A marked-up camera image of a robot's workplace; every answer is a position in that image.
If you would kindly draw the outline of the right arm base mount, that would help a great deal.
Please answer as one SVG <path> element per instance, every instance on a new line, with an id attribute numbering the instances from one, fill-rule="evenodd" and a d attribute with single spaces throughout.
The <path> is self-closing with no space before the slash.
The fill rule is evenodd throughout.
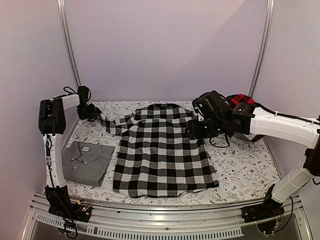
<path id="1" fill-rule="evenodd" d="M 272 190 L 274 185 L 268 189 L 262 203 L 245 206 L 241 209 L 241 217 L 245 223 L 260 221 L 285 213 L 282 203 L 272 199 Z"/>

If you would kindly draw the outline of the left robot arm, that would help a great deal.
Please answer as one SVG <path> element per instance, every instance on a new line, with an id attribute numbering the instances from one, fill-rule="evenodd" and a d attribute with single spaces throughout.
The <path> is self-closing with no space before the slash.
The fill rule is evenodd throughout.
<path id="1" fill-rule="evenodd" d="M 91 92 L 85 90 L 41 100 L 39 106 L 38 128 L 44 143 L 46 166 L 45 196 L 59 198 L 67 194 L 67 181 L 63 174 L 62 146 L 67 127 L 65 110 L 77 108 L 80 119 L 90 118 L 88 101 Z"/>

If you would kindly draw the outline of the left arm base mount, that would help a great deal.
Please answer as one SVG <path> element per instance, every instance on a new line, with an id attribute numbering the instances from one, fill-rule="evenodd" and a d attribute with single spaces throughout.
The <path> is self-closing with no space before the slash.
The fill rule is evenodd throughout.
<path id="1" fill-rule="evenodd" d="M 46 186 L 45 196 L 49 202 L 50 214 L 74 221 L 89 222 L 92 207 L 83 200 L 79 203 L 71 202 L 67 186 L 55 188 Z"/>

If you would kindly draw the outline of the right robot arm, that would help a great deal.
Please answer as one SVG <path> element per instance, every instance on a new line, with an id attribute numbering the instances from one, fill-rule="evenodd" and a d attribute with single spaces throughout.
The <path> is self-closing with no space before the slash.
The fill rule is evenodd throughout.
<path id="1" fill-rule="evenodd" d="M 219 134 L 230 138 L 235 133 L 242 133 L 274 137 L 305 146 L 305 160 L 271 187 L 265 202 L 259 206 L 258 213 L 262 218 L 269 218 L 278 210 L 278 204 L 320 175 L 319 119 L 292 116 L 268 110 L 258 103 L 246 102 L 240 102 L 234 108 L 198 104 L 196 111 L 203 120 L 196 118 L 187 123 L 186 130 L 191 139 L 213 138 Z"/>

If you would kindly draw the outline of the black white plaid shirt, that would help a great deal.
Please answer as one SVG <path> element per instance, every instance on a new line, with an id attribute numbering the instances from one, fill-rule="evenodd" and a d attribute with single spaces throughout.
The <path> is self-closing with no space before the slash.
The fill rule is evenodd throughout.
<path id="1" fill-rule="evenodd" d="M 177 198 L 219 186 L 216 170 L 202 139 L 191 139 L 193 111 L 174 103 L 155 103 L 109 120 L 97 118 L 119 136 L 112 188 L 131 198 Z"/>

